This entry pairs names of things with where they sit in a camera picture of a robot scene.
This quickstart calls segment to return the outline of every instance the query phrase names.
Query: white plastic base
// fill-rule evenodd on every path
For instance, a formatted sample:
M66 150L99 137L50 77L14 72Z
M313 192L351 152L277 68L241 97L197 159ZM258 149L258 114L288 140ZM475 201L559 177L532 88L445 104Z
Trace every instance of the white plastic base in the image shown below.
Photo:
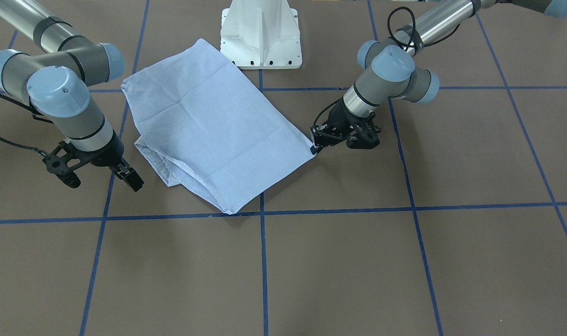
M221 53L242 70L300 68L296 9L287 0L281 4L277 0L250 2L253 0L233 0L221 13Z

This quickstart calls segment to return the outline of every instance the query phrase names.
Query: robotic arm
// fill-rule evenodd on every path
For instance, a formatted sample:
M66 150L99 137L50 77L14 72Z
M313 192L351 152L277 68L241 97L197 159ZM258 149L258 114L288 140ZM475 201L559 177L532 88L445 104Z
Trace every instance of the robotic arm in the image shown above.
M478 11L498 2L509 2L555 17L567 17L567 0L441 0L421 17L390 34L386 40L368 41L358 51L358 64L365 70L343 97L327 106L311 126L313 154L342 141L352 149L372 149L379 144L375 109L388 98L415 103L430 102L439 92L439 78L416 67L412 56L440 42L442 36ZM319 117L331 108L327 121Z
M143 186L122 158L124 145L87 87L119 78L124 59L112 44L93 44L35 0L0 0L0 17L31 38L46 54L0 51L0 87L52 121L66 140L43 152L47 171L71 188L81 184L74 171L91 163L108 167L134 191ZM61 150L66 152L58 156Z

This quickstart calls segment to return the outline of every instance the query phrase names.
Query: towel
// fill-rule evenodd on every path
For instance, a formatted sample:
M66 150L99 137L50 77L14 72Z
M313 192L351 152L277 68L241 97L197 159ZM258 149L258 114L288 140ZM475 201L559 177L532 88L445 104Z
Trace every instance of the towel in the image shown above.
M227 214L313 158L311 141L205 40L126 78L140 138L161 179Z

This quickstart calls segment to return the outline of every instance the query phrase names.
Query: light blue cloth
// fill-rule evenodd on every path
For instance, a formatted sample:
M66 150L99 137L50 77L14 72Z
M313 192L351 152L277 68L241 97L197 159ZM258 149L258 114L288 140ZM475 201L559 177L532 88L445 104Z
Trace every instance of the light blue cloth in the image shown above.
M169 187L233 214L313 158L311 141L205 40L122 83L135 146Z

